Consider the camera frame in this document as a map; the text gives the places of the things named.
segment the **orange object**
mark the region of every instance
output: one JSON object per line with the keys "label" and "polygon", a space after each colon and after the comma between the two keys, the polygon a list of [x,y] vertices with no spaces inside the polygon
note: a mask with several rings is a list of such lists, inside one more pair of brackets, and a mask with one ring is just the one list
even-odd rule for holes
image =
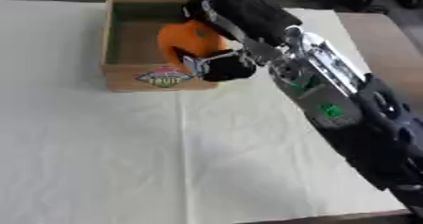
{"label": "orange object", "polygon": [[176,48],[198,58],[208,57],[213,52],[226,49],[222,36],[196,20],[163,26],[159,32],[158,42],[167,62],[185,73],[191,72],[179,60]]}

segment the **table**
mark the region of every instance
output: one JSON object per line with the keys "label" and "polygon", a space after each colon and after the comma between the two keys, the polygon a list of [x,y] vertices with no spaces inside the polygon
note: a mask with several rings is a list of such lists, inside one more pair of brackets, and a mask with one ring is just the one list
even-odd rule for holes
{"label": "table", "polygon": [[[0,1],[0,11],[2,223],[216,224],[402,208],[330,149],[265,70],[212,91],[114,94],[98,65],[103,4]],[[333,12],[295,13],[365,70]]]}

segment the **white cloth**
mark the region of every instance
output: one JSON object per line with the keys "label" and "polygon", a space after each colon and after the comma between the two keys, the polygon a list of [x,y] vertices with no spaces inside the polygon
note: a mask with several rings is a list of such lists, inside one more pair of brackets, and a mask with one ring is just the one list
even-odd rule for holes
{"label": "white cloth", "polygon": [[[103,4],[0,1],[0,222],[218,224],[401,208],[260,71],[204,92],[114,94]],[[365,67],[335,14],[294,10]]]}

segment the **robotic arm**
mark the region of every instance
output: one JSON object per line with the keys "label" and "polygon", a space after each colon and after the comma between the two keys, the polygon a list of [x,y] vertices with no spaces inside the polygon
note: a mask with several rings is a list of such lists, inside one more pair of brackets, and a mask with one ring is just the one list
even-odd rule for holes
{"label": "robotic arm", "polygon": [[185,16],[244,48],[183,62],[207,75],[207,65],[236,59],[267,67],[271,78],[328,143],[364,178],[390,190],[423,220],[423,121],[380,79],[363,74],[320,36],[267,0],[190,0]]}

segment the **cardboard box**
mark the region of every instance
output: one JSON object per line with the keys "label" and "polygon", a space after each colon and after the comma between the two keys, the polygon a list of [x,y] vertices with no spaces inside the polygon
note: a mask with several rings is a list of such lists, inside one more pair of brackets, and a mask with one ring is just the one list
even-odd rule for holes
{"label": "cardboard box", "polygon": [[101,67],[114,92],[205,90],[206,82],[167,64],[158,49],[163,24],[182,21],[187,0],[108,0]]}

